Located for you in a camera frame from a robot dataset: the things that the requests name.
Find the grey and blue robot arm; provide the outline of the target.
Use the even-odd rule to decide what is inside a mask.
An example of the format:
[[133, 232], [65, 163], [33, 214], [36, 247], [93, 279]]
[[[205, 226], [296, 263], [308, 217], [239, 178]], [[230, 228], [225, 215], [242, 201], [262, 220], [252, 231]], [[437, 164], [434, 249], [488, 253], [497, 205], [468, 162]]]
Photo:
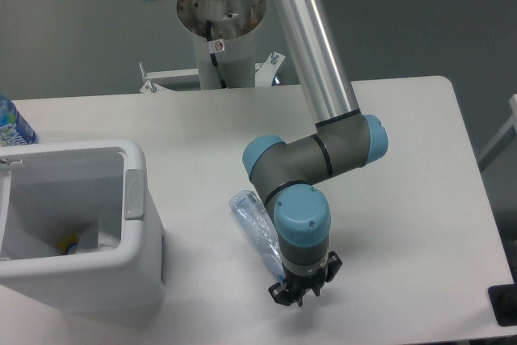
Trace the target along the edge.
[[[319, 0], [273, 2], [316, 132], [292, 143], [259, 137], [242, 162], [278, 234], [284, 278], [269, 293], [290, 306], [319, 293], [342, 266], [329, 248], [330, 208], [316, 184], [382, 158], [389, 141], [381, 122], [359, 109]], [[249, 0], [192, 0], [178, 12], [211, 44], [249, 34], [256, 8]]]

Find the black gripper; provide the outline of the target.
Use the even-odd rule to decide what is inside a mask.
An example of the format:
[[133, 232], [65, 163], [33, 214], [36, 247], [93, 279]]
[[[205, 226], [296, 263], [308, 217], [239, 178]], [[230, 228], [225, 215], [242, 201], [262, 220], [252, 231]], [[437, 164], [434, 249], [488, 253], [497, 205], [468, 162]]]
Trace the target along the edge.
[[331, 251], [326, 261], [310, 273], [303, 275], [297, 274], [285, 265], [284, 281], [277, 282], [268, 288], [268, 292], [276, 304], [302, 307], [304, 291], [312, 289], [316, 297], [321, 295], [321, 290], [325, 284], [330, 283], [341, 266], [343, 261], [335, 251]]

